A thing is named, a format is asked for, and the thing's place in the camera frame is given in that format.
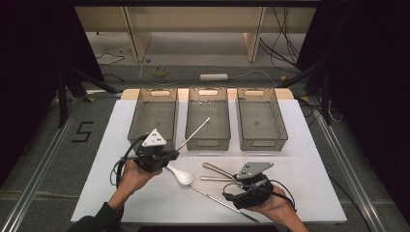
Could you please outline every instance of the white spoon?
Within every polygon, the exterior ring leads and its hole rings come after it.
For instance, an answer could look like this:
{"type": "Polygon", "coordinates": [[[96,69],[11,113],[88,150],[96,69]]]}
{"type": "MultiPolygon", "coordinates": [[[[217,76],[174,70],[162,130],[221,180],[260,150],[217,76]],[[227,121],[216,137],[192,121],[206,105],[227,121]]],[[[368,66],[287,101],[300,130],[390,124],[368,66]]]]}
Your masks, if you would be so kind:
{"type": "Polygon", "coordinates": [[[193,176],[189,172],[181,171],[175,167],[173,167],[171,164],[168,164],[167,168],[171,170],[175,176],[177,177],[179,183],[181,185],[187,186],[193,181],[193,176]]]}

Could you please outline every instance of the white table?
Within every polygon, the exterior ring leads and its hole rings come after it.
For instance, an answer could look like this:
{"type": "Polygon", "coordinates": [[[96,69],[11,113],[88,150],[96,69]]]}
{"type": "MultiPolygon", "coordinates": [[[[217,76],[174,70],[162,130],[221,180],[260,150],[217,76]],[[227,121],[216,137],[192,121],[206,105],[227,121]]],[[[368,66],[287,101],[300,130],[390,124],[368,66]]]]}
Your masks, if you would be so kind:
{"type": "MultiPolygon", "coordinates": [[[[87,182],[73,213],[72,221],[95,215],[115,190],[109,182],[113,165],[130,147],[127,140],[136,101],[117,101],[87,182]]],[[[346,222],[335,191],[308,130],[300,106],[295,100],[279,101],[289,136],[280,152],[243,152],[239,149],[236,103],[229,101],[231,140],[227,152],[189,152],[181,150],[171,164],[194,175],[192,185],[218,200],[233,206],[222,196],[224,182],[206,182],[200,176],[219,173],[202,167],[210,162],[230,173],[238,173],[247,161],[269,161],[274,167],[263,173],[283,183],[293,194],[298,215],[303,222],[346,222]]],[[[185,141],[188,102],[180,98],[176,147],[185,141]]],[[[262,224],[271,223],[258,213],[241,210],[262,224]]],[[[136,192],[125,206],[123,222],[140,225],[251,225],[251,220],[229,210],[212,199],[178,183],[173,174],[163,169],[143,189],[136,192]]]]}

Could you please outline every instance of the long stick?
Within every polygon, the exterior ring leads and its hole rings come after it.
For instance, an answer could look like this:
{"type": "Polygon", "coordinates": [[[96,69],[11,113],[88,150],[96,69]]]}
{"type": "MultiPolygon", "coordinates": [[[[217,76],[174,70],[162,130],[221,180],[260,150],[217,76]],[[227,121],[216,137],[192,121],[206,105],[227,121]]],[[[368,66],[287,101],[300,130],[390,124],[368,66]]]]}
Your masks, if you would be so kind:
{"type": "Polygon", "coordinates": [[[181,149],[185,146],[185,144],[187,144],[188,141],[189,141],[206,123],[208,123],[208,121],[209,121],[210,119],[211,119],[211,117],[208,117],[208,118],[205,120],[205,122],[203,122],[203,123],[201,124],[201,126],[199,126],[199,128],[196,129],[196,131],[194,131],[194,132],[190,135],[190,137],[187,138],[187,140],[185,140],[185,142],[177,149],[177,152],[179,152],[179,150],[181,150],[181,149]]]}
{"type": "Polygon", "coordinates": [[[236,213],[238,213],[238,214],[244,216],[245,218],[248,218],[248,219],[252,220],[252,221],[255,222],[255,223],[259,223],[259,220],[255,219],[255,218],[253,218],[253,217],[251,217],[251,216],[249,216],[249,215],[247,215],[247,214],[245,214],[245,213],[242,213],[241,211],[239,211],[239,210],[237,210],[237,209],[235,209],[235,208],[233,208],[233,207],[231,207],[231,206],[229,206],[229,205],[226,205],[225,203],[219,201],[217,198],[215,198],[215,197],[213,197],[213,196],[211,196],[211,195],[209,195],[209,194],[207,194],[207,193],[205,193],[205,192],[199,190],[198,188],[195,188],[195,187],[193,187],[192,185],[189,185],[189,187],[190,187],[191,189],[194,189],[195,191],[201,193],[202,195],[207,196],[207,197],[213,199],[214,201],[220,203],[221,205],[223,205],[223,206],[225,206],[225,207],[227,207],[227,208],[229,208],[229,209],[235,211],[236,213]]]}

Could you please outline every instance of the plastic storage bin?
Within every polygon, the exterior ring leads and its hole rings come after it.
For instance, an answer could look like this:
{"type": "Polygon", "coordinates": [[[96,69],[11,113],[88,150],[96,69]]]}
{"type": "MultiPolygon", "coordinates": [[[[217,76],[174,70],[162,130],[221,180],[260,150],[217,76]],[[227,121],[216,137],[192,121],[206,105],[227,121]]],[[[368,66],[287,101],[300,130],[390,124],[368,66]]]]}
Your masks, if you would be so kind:
{"type": "Polygon", "coordinates": [[[132,117],[128,140],[133,143],[139,136],[153,129],[166,140],[165,150],[175,149],[178,116],[178,89],[141,89],[132,117]]]}
{"type": "Polygon", "coordinates": [[[288,136],[273,88],[238,88],[242,151],[280,151],[288,136]]]}
{"type": "Polygon", "coordinates": [[[191,87],[185,137],[210,117],[187,143],[188,150],[227,151],[231,138],[226,88],[191,87]]]}

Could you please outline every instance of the white triangular marker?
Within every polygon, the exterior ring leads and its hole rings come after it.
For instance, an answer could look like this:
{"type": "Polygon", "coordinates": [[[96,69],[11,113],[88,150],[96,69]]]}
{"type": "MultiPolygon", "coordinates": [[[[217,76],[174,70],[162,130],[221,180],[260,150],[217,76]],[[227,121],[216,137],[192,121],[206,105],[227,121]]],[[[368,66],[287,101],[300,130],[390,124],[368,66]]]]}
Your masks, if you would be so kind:
{"type": "Polygon", "coordinates": [[[163,139],[157,129],[153,129],[144,142],[142,142],[143,147],[154,147],[161,145],[166,145],[166,140],[163,139]]]}

